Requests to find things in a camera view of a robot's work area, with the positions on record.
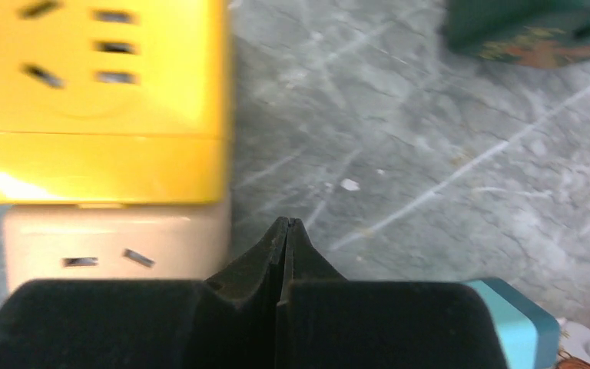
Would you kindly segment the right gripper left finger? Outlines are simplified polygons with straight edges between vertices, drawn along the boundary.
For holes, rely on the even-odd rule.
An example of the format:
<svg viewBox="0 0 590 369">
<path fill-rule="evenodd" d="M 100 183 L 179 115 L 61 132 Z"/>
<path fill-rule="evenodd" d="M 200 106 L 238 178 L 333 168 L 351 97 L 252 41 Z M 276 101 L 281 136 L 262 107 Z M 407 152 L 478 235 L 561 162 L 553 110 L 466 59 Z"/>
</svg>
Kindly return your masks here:
<svg viewBox="0 0 590 369">
<path fill-rule="evenodd" d="M 289 221 L 206 280 L 36 280 L 0 309 L 0 368 L 272 368 Z"/>
</svg>

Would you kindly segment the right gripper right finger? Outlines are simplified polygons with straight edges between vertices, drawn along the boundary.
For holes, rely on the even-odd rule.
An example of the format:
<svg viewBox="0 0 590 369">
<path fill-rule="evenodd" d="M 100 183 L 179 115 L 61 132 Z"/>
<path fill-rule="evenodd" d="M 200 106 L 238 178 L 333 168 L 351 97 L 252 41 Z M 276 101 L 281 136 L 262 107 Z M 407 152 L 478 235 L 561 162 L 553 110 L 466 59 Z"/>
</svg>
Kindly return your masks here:
<svg viewBox="0 0 590 369">
<path fill-rule="evenodd" d="M 278 368 L 504 368 L 489 309 L 458 282 L 350 281 L 289 222 Z"/>
</svg>

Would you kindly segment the beige cube adapter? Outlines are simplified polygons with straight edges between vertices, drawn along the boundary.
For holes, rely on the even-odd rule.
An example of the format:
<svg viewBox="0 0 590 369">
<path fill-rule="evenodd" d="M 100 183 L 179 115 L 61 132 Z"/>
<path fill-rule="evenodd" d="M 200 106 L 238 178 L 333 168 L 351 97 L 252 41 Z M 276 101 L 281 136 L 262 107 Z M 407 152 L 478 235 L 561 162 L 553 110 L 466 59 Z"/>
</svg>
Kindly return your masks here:
<svg viewBox="0 0 590 369">
<path fill-rule="evenodd" d="M 127 208 L 16 205 L 2 233 L 10 293 L 35 279 L 206 279 L 229 261 L 231 198 Z"/>
</svg>

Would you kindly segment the teal cube adapter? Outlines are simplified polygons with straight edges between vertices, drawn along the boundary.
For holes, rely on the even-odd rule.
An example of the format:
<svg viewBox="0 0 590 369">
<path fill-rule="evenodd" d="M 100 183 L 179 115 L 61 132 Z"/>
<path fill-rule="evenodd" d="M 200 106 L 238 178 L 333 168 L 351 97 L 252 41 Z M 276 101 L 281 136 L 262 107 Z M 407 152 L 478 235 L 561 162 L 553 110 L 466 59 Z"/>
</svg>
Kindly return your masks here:
<svg viewBox="0 0 590 369">
<path fill-rule="evenodd" d="M 500 278 L 466 281 L 489 309 L 509 368 L 550 368 L 559 351 L 560 325 L 545 309 Z"/>
</svg>

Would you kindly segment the yellow cube adapter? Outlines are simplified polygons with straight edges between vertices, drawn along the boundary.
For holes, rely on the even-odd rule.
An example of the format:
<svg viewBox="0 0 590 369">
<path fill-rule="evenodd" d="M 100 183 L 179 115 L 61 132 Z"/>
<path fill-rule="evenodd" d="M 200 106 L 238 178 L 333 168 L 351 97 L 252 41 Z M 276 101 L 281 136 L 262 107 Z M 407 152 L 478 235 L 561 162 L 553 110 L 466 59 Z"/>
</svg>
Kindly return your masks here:
<svg viewBox="0 0 590 369">
<path fill-rule="evenodd" d="M 0 1 L 0 204 L 209 204 L 230 180 L 225 1 Z"/>
</svg>

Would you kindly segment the dark green cube adapter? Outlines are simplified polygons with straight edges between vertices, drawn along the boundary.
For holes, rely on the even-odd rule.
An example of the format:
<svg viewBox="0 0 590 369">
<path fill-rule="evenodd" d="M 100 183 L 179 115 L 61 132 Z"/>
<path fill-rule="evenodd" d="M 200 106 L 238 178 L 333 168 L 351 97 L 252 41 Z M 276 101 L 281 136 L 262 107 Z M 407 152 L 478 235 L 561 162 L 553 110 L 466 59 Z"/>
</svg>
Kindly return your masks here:
<svg viewBox="0 0 590 369">
<path fill-rule="evenodd" d="M 553 69 L 590 60 L 590 1 L 453 0 L 442 30 L 456 54 Z"/>
</svg>

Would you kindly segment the white cube adapter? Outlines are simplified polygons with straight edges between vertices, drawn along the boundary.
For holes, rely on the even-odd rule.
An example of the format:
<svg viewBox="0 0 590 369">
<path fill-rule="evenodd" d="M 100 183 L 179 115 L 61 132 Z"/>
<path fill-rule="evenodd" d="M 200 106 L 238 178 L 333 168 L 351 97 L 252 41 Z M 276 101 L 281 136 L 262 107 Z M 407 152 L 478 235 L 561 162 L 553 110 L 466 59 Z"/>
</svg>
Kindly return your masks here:
<svg viewBox="0 0 590 369">
<path fill-rule="evenodd" d="M 556 369 L 590 368 L 590 329 L 582 324 L 559 318 L 561 328 Z"/>
</svg>

